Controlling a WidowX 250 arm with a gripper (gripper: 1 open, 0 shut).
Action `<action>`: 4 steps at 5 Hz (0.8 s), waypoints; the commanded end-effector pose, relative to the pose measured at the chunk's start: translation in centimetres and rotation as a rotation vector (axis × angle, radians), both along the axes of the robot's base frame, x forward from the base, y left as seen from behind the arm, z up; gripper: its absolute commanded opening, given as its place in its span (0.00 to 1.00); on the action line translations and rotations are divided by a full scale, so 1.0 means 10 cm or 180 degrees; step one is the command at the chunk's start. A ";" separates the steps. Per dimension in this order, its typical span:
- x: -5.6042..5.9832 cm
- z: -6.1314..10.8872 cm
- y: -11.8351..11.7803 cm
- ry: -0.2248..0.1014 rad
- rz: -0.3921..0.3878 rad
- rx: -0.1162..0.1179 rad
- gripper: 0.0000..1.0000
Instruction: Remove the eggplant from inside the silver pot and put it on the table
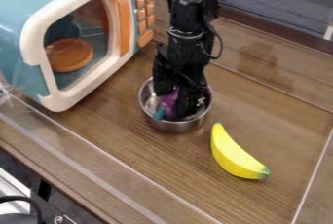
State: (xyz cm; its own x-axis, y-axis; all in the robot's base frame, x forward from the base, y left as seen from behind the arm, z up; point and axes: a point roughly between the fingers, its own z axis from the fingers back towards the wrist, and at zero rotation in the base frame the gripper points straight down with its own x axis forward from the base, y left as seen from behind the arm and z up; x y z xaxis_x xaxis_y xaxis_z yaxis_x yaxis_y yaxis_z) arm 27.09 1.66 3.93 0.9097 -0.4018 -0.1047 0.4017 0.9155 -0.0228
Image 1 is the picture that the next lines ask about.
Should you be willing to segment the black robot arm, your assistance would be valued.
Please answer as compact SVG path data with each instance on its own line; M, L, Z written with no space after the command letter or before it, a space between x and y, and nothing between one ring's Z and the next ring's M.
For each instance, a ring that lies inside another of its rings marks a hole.
M168 42L158 45L154 60L154 91L165 101L154 118L181 121L206 106L209 83L205 68L217 58L214 43L221 37L212 21L217 18L217 0L168 0L170 23Z

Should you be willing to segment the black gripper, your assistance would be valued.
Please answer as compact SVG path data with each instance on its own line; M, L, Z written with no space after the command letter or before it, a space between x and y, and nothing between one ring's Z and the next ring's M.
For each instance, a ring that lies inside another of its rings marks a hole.
M204 27L198 32L181 31L176 27L166 30L168 44L160 43L154 60L154 91L168 95L180 86L176 101L176 119L196 115L208 102L208 79L205 67L213 53L214 34Z

